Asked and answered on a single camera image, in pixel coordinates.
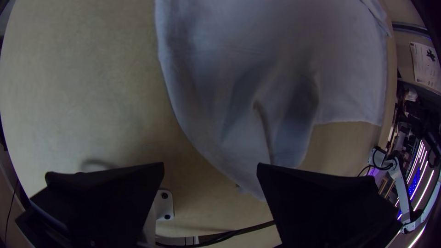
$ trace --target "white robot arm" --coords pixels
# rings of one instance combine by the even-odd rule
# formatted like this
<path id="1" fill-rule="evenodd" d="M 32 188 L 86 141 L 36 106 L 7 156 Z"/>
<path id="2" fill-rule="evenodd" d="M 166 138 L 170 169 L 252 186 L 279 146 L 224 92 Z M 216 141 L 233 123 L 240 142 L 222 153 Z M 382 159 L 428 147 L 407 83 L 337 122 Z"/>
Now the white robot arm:
<path id="1" fill-rule="evenodd" d="M 402 212 L 401 223 L 403 227 L 401 228 L 401 233 L 406 234 L 415 230 L 427 219 L 438 197 L 441 186 L 441 171 L 438 174 L 438 181 L 426 206 L 422 210 L 414 211 L 410 203 L 406 179 L 402 172 L 403 160 L 400 154 L 393 152 L 386 157 L 386 152 L 376 147 L 372 150 L 368 163 L 380 170 L 386 170 L 395 181 L 396 191 L 400 199 L 399 206 Z"/>

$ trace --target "paper sheet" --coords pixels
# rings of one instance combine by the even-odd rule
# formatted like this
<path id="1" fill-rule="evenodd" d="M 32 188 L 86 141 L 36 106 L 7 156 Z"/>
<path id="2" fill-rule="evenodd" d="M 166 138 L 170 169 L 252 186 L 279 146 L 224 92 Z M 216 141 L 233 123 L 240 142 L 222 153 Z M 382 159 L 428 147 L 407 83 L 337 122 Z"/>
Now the paper sheet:
<path id="1" fill-rule="evenodd" d="M 433 47 L 411 42 L 413 73 L 415 82 L 441 91 L 441 68 Z"/>

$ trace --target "beige table surface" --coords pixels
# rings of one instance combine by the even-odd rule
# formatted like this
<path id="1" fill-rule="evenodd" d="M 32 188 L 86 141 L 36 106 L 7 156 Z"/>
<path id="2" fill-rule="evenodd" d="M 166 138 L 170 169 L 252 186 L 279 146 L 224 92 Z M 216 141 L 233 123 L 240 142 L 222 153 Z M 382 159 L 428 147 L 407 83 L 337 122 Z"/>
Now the beige table surface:
<path id="1" fill-rule="evenodd" d="M 26 193 L 45 187 L 46 171 L 163 161 L 175 218 L 158 222 L 159 235 L 197 236 L 271 220 L 266 203 L 240 194 L 182 133 L 157 61 L 153 9 L 151 0 L 16 2 L 0 59 L 0 111 Z M 393 39 L 388 60 L 383 128 L 318 125 L 300 169 L 355 176 L 371 148 L 385 145 L 396 90 Z M 279 242 L 273 226 L 220 247 Z"/>

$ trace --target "led strip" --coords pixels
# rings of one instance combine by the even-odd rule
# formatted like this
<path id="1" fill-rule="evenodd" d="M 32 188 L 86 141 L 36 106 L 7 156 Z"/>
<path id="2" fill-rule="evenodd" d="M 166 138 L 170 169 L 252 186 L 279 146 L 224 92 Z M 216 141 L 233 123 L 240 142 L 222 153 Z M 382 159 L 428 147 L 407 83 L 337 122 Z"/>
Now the led strip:
<path id="1" fill-rule="evenodd" d="M 410 170 L 409 177 L 407 178 L 407 184 L 409 184 L 410 179 L 412 178 L 412 174 L 413 174 L 413 171 L 415 170 L 415 166 L 417 165 L 418 158 L 420 158 L 420 156 L 423 154 L 423 149 L 425 148 L 424 143 L 421 143 L 419 148 L 420 149 L 418 149 L 417 157 L 413 161 L 412 169 Z"/>
<path id="2" fill-rule="evenodd" d="M 426 226 L 424 225 L 424 227 L 421 229 L 421 231 L 419 232 L 419 234 L 415 237 L 415 239 L 412 241 L 412 243 L 409 245 L 408 248 L 412 248 L 412 247 L 417 243 L 417 241 L 419 240 L 419 238 L 420 238 L 421 235 L 423 234 L 425 228 L 426 228 Z"/>
<path id="3" fill-rule="evenodd" d="M 426 165 L 424 166 L 424 170 L 423 170 L 423 172 L 421 173 L 421 177 L 419 177 L 419 180 L 418 180 L 417 186 L 415 187 L 415 190 L 413 191 L 412 196 L 410 197 L 411 200 L 413 199 L 413 196 L 415 195 L 415 192 L 416 192 L 417 189 L 418 189 L 419 183 L 423 180 L 424 172 L 426 172 L 426 168 L 427 168 L 427 163 L 428 163 L 428 161 L 426 161 Z"/>
<path id="4" fill-rule="evenodd" d="M 433 170 L 433 171 L 432 171 L 432 174 L 430 174 L 429 181 L 427 182 L 427 185 L 426 185 L 426 187 L 424 188 L 423 194 L 421 195 L 421 198 L 419 199 L 419 201 L 418 201 L 418 203 L 417 203 L 417 205 L 415 206 L 414 209 L 417 209 L 418 206 L 419 206 L 419 204 L 421 203 L 421 200 L 423 199 L 424 194 L 426 193 L 427 188 L 429 187 L 430 181 L 432 181 L 432 177 L 433 177 L 433 173 L 434 173 L 434 172 L 435 172 L 435 171 Z"/>

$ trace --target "white cloth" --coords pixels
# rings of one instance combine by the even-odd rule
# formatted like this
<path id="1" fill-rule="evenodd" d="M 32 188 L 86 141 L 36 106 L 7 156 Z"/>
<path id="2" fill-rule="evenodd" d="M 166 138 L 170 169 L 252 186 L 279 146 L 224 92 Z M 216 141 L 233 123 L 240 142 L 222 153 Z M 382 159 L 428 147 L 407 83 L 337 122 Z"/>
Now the white cloth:
<path id="1" fill-rule="evenodd" d="M 299 165 L 314 124 L 381 125 L 388 30 L 374 1 L 156 1 L 165 83 L 197 150 L 264 199 L 257 164 Z"/>

